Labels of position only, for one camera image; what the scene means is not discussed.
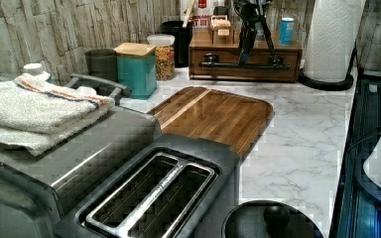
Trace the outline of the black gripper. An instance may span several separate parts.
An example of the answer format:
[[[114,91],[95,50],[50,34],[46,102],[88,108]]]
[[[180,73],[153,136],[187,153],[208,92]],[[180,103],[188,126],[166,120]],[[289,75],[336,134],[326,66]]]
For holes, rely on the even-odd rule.
[[[275,55],[270,29],[265,18],[265,9],[273,0],[233,0],[236,14],[243,20],[239,35],[239,65],[245,65],[253,49],[257,35],[255,24],[260,22],[271,56]]]

